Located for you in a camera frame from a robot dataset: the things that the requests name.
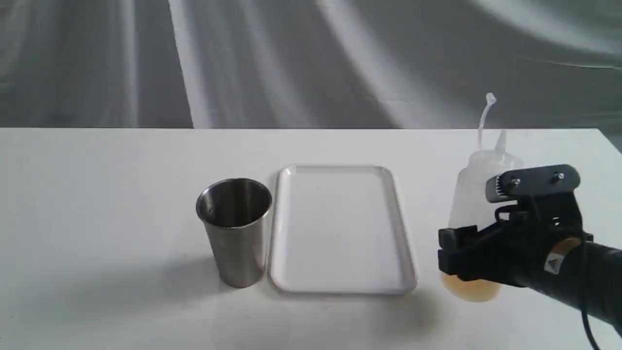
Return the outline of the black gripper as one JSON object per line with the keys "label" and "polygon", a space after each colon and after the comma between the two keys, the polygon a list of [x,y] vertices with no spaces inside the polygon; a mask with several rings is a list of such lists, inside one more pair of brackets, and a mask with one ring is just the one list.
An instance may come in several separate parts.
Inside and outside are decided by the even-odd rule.
{"label": "black gripper", "polygon": [[568,254],[593,242],[573,194],[523,197],[495,210],[495,223],[438,231],[438,269],[462,281],[489,280],[526,287],[545,272],[550,253]]}

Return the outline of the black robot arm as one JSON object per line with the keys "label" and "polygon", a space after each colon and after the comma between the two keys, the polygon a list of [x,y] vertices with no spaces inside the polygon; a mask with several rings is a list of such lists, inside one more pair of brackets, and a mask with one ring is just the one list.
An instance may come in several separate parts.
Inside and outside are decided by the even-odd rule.
{"label": "black robot arm", "polygon": [[[507,220],[498,215],[508,213]],[[529,288],[621,332],[621,250],[586,233],[572,193],[524,197],[495,222],[438,231],[438,268],[462,281]]]}

